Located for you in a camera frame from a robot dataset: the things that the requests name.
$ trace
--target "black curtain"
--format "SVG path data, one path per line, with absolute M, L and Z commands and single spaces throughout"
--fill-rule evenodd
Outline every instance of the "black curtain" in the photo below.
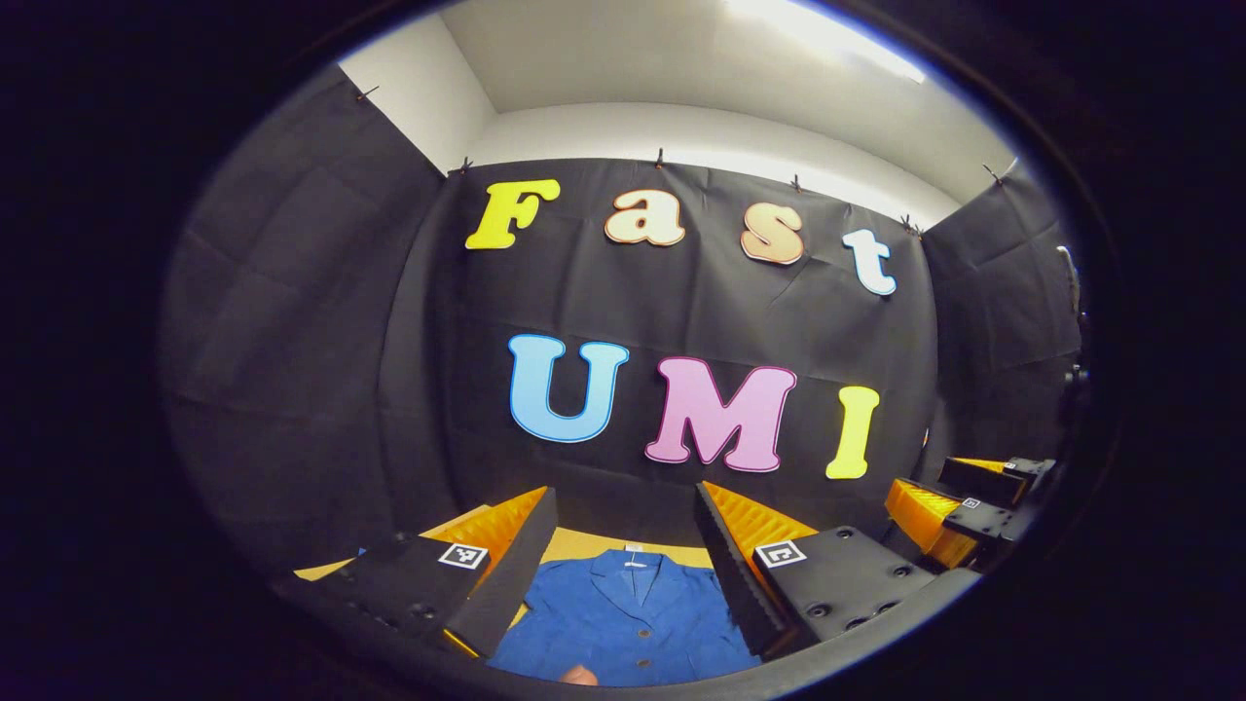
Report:
M 269 115 L 207 183 L 168 270 L 161 381 L 174 441 L 208 509 L 264 570 L 351 557 L 405 520 L 376 374 L 444 178 L 358 95 L 330 66 Z M 444 483 L 420 499 L 455 513 Z
M 938 315 L 936 427 L 943 451 L 1054 458 L 1064 438 L 1064 375 L 1082 347 L 1072 275 L 1075 242 L 1054 203 L 1014 167 L 922 237 Z
M 506 249 L 470 250 L 496 182 L 554 178 L 533 223 Z M 621 244 L 603 233 L 621 193 L 655 188 L 678 197 L 683 240 Z M 748 258 L 744 210 L 756 202 L 796 209 L 805 255 L 791 265 Z M 880 296 L 857 279 L 842 234 L 873 230 L 891 248 L 883 268 L 898 289 Z M 542 441 L 510 415 L 518 332 L 567 345 L 554 365 L 551 407 L 583 407 L 587 340 L 625 346 L 614 411 L 583 443 Z M 551 159 L 450 174 L 411 249 L 381 365 L 381 413 L 397 508 L 417 513 L 442 489 L 445 467 L 460 504 L 497 503 L 558 488 L 562 525 L 616 538 L 699 544 L 693 487 L 706 479 L 815 528 L 852 524 L 880 538 L 883 499 L 917 464 L 934 397 L 934 301 L 916 235 L 875 212 L 782 183 L 719 169 L 619 159 Z M 773 473 L 649 461 L 665 381 L 658 362 L 708 362 L 725 400 L 758 366 L 792 371 Z M 866 451 L 868 472 L 829 481 L 840 441 L 840 388 L 881 395 Z M 692 449 L 692 440 L 685 445 Z

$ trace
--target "blue shirt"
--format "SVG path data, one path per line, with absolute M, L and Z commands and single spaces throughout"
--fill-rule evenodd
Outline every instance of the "blue shirt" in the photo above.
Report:
M 632 562 L 644 568 L 628 567 Z M 531 609 L 490 666 L 557 680 L 576 665 L 602 686 L 679 684 L 759 664 L 731 623 L 714 570 L 607 550 L 537 570 Z

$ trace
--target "letter u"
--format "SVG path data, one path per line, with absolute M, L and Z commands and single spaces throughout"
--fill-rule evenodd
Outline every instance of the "letter u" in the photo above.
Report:
M 579 416 L 563 417 L 549 410 L 549 383 L 553 362 L 567 352 L 567 346 L 557 337 L 531 332 L 511 337 L 507 346 L 515 355 L 511 416 L 520 428 L 557 443 L 579 443 L 606 430 L 614 405 L 614 380 L 628 360 L 627 347 L 596 340 L 579 346 L 579 357 L 588 362 L 584 410 Z

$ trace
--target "yellow letter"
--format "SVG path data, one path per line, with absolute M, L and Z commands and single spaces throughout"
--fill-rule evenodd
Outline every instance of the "yellow letter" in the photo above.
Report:
M 495 182 L 488 186 L 488 204 L 480 225 L 467 237 L 467 248 L 510 248 L 515 243 L 511 219 L 516 228 L 527 228 L 537 215 L 537 195 L 546 202 L 557 199 L 562 188 L 556 179 Z
M 865 476 L 865 442 L 870 438 L 870 416 L 878 406 L 878 393 L 868 387 L 845 387 L 840 391 L 844 405 L 844 432 L 835 459 L 826 466 L 826 479 L 857 479 Z

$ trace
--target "pink letter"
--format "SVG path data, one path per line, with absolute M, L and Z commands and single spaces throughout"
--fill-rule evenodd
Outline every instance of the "pink letter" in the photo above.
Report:
M 658 440 L 644 449 L 659 463 L 683 463 L 684 427 L 692 428 L 693 442 L 701 463 L 710 464 L 736 432 L 735 451 L 724 462 L 733 471 L 768 473 L 779 469 L 775 445 L 787 392 L 796 387 L 796 376 L 784 369 L 754 369 L 744 379 L 731 402 L 723 405 L 705 361 L 665 359 L 658 372 L 667 379 L 667 408 L 662 415 Z

